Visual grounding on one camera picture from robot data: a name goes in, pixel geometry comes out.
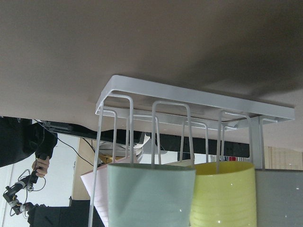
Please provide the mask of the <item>operator hand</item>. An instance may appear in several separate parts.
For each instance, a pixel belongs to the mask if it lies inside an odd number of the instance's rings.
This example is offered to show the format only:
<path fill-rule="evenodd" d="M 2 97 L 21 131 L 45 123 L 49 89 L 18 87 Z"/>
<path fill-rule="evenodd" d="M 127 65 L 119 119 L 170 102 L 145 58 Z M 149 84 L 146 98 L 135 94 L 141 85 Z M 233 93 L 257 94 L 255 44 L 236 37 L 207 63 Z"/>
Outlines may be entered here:
<path fill-rule="evenodd" d="M 45 177 L 49 165 L 50 165 L 49 156 L 47 156 L 45 160 L 38 158 L 33 162 L 32 169 L 33 171 L 36 171 L 36 176 Z"/>

